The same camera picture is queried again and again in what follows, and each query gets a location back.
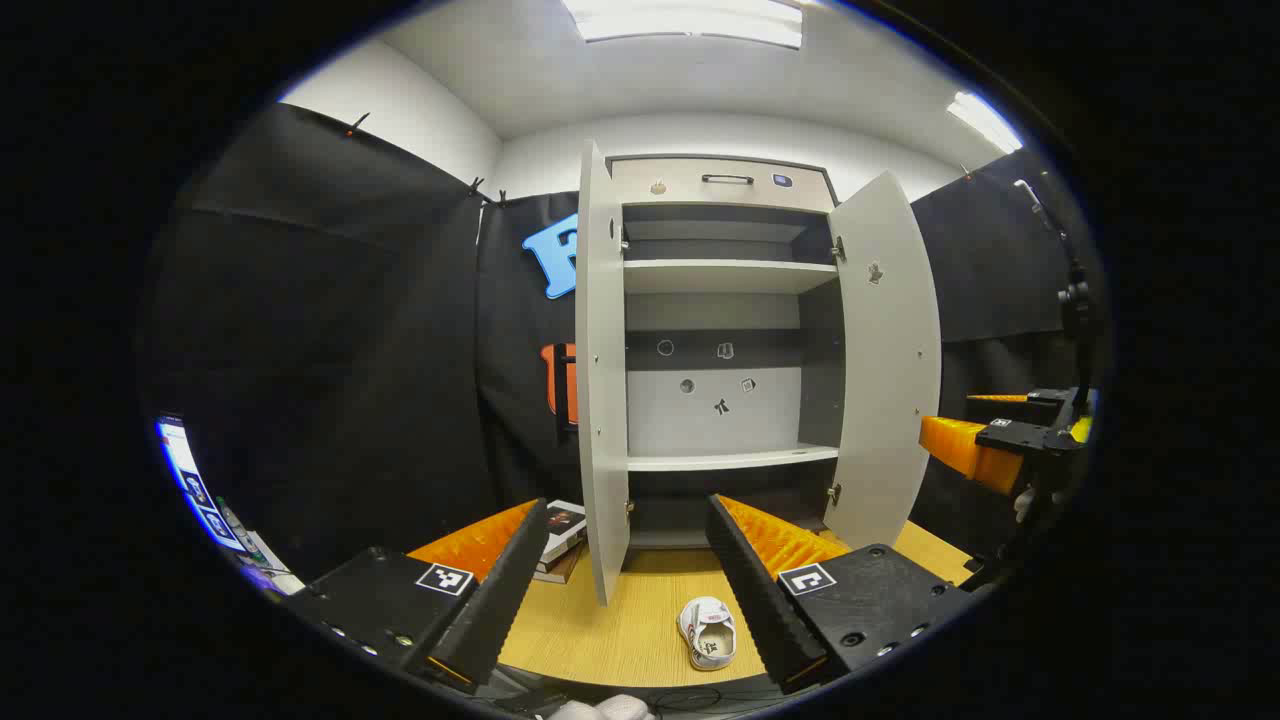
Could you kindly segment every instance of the white cabinet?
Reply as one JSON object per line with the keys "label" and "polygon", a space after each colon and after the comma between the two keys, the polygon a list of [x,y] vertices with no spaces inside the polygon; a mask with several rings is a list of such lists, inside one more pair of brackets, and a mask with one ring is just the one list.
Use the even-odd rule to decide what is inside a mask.
{"label": "white cabinet", "polygon": [[928,460],[916,441],[937,411],[941,341],[928,256],[891,174],[836,206],[817,168],[607,163],[588,141],[576,293],[602,605],[628,547],[705,542],[709,492],[854,547],[897,539]]}

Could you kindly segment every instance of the ceiling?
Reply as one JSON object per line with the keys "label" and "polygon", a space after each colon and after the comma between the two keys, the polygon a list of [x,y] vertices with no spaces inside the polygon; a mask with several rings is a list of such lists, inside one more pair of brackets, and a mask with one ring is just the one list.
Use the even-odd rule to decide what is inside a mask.
{"label": "ceiling", "polygon": [[969,168],[1000,156],[946,111],[961,86],[892,32],[804,5],[788,50],[719,37],[585,44],[561,0],[453,0],[388,31],[503,140],[614,115],[751,113],[861,132]]}

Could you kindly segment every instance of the computer screen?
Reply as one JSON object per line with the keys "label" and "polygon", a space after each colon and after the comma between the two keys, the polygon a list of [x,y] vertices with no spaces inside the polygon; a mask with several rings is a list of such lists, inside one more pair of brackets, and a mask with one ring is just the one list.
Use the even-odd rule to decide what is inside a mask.
{"label": "computer screen", "polygon": [[214,496],[205,487],[204,477],[196,468],[196,459],[191,455],[191,445],[187,442],[187,429],[183,427],[182,418],[161,415],[156,420],[156,429],[160,432],[160,443],[169,457],[169,466],[173,468],[178,487],[187,498],[191,511],[196,514],[196,518],[200,518],[200,523],[209,532],[209,537],[223,547],[237,552],[248,552],[232,532],[230,523],[223,516],[218,503],[214,502]]}

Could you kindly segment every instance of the wooden table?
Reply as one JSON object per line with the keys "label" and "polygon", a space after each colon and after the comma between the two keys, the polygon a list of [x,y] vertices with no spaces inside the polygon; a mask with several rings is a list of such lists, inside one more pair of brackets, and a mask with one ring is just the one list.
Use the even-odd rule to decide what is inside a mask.
{"label": "wooden table", "polygon": [[[836,539],[829,530],[823,537]],[[893,548],[945,580],[960,584],[969,556],[908,523]],[[721,683],[764,673],[750,628],[710,550],[628,553],[613,602],[595,600],[584,550],[567,584],[532,582],[498,661],[530,673],[617,687]],[[721,670],[695,670],[676,615],[698,596],[714,596],[737,620],[737,656]]]}

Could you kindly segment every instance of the fluorescent light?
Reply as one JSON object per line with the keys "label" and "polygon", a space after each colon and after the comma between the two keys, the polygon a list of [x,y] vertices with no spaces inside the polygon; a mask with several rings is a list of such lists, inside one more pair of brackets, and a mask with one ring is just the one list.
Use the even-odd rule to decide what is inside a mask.
{"label": "fluorescent light", "polygon": [[969,127],[982,133],[1001,152],[1009,155],[1023,146],[1009,123],[995,111],[991,105],[980,97],[969,92],[956,92],[956,101],[947,106],[947,111],[964,120]]}
{"label": "fluorescent light", "polygon": [[704,35],[800,47],[804,14],[774,0],[563,0],[588,42]]}

